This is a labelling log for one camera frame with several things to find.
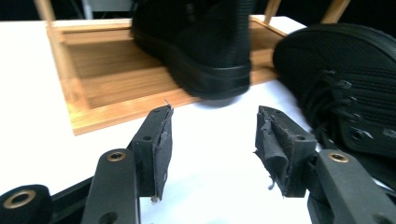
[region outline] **bamboo tray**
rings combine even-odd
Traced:
[[[251,27],[254,85],[276,78],[272,53],[281,36],[255,21]],[[64,33],[77,71],[76,77],[63,80],[64,91],[71,91],[65,100],[75,134],[144,117],[165,100],[172,106],[199,101],[184,92],[158,60],[137,47],[129,33],[128,28]]]
[[[349,0],[332,0],[323,22],[337,22]],[[47,22],[49,42],[75,135],[145,117],[164,105],[199,101],[184,92],[166,68],[134,44],[131,20],[56,21],[49,0],[35,0]],[[270,25],[280,0],[270,0],[265,19],[250,17],[251,84],[276,78],[272,54],[284,33]]]

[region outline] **black shoe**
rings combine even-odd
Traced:
[[[250,85],[248,17],[255,0],[146,0],[133,9],[135,43],[186,92],[224,99]]]
[[[282,39],[273,61],[323,147],[351,153],[396,189],[396,39],[319,24]]]

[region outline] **white table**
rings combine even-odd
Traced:
[[[285,32],[300,28],[288,21],[273,19]],[[129,144],[144,119],[73,135],[44,22],[1,22],[0,33],[0,194],[31,184],[57,193],[92,176],[103,153]],[[163,200],[141,198],[143,223],[311,223],[306,197],[267,189],[272,180],[253,154],[259,105],[310,129],[278,81],[232,100],[175,108]]]

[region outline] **shoe sole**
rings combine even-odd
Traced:
[[[251,64],[214,68],[195,62],[181,50],[134,28],[134,42],[159,59],[173,80],[188,94],[205,100],[221,100],[246,92],[250,86]]]

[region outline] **black mechanical arm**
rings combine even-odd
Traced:
[[[161,199],[172,154],[173,109],[152,110],[127,148],[106,152],[93,177],[50,196],[21,186],[0,196],[8,224],[140,223],[139,197]],[[284,197],[304,197],[314,224],[396,224],[396,195],[352,156],[324,149],[283,112],[260,106],[256,155]]]
[[[323,149],[283,112],[260,106],[256,154],[285,197],[304,197],[314,224],[395,224],[396,194],[379,187],[351,155]]]

